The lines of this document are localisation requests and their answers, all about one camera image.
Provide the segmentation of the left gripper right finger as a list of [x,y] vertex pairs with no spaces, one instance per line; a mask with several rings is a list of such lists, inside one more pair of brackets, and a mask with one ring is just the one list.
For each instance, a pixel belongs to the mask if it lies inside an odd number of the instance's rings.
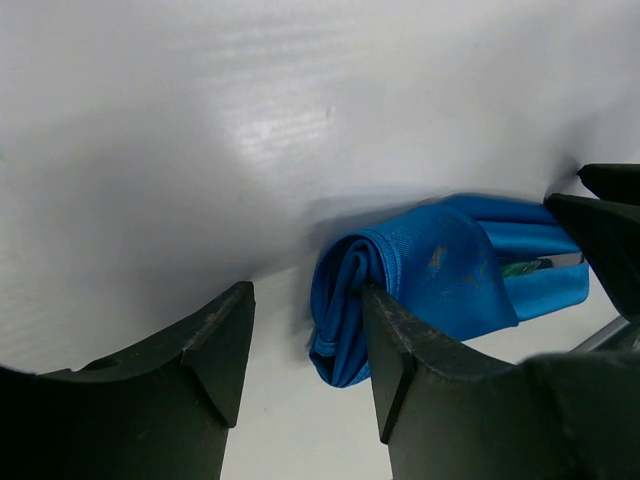
[[396,479],[635,479],[639,352],[513,365],[363,293],[379,437]]

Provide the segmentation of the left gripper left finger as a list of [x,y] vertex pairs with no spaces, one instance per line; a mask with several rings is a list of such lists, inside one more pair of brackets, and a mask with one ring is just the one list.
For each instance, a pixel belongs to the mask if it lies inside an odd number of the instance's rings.
[[216,479],[243,392],[254,287],[78,371],[1,372],[5,479]]

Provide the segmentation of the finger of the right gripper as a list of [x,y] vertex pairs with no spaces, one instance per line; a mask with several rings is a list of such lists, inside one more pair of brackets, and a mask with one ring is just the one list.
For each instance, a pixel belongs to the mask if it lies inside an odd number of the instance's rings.
[[613,306],[639,320],[639,204],[552,194],[544,205],[578,245]]
[[588,164],[578,171],[582,184],[605,201],[638,205],[640,166],[638,164]]

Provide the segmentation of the green handled knife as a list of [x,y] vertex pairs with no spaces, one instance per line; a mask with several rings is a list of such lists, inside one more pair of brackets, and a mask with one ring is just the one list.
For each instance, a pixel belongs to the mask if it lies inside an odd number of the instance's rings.
[[530,275],[541,270],[581,265],[585,262],[585,257],[582,253],[568,253],[532,258],[500,257],[498,262],[503,277],[510,278]]

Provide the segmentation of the blue cloth napkin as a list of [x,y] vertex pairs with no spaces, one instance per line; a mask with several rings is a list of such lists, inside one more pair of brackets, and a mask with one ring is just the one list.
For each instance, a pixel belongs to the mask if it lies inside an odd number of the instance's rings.
[[368,378],[365,286],[375,284],[411,314],[466,341],[583,302],[589,267],[504,278],[498,259],[582,253],[542,205],[457,195],[351,232],[319,260],[310,292],[309,357],[329,385]]

